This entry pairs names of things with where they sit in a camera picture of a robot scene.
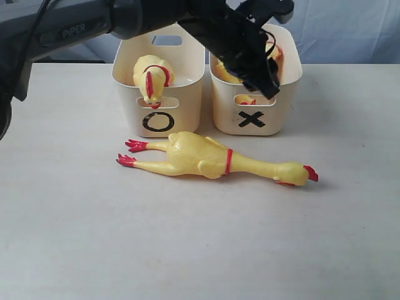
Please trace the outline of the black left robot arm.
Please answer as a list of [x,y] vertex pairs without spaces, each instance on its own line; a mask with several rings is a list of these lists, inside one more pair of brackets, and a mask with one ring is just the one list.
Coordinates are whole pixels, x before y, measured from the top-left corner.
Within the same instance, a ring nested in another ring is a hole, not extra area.
[[278,65],[265,45],[271,19],[288,22],[292,1],[11,1],[1,4],[1,133],[11,101],[26,99],[33,62],[102,34],[130,39],[180,25],[239,78],[266,98],[279,92]]

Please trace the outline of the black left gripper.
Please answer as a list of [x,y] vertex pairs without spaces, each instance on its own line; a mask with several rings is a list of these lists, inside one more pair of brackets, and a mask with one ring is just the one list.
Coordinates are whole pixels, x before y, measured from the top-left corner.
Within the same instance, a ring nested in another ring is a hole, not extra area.
[[178,21],[190,35],[223,62],[228,73],[249,91],[272,99],[280,91],[278,65],[268,58],[268,33],[239,15],[226,1],[186,1]]

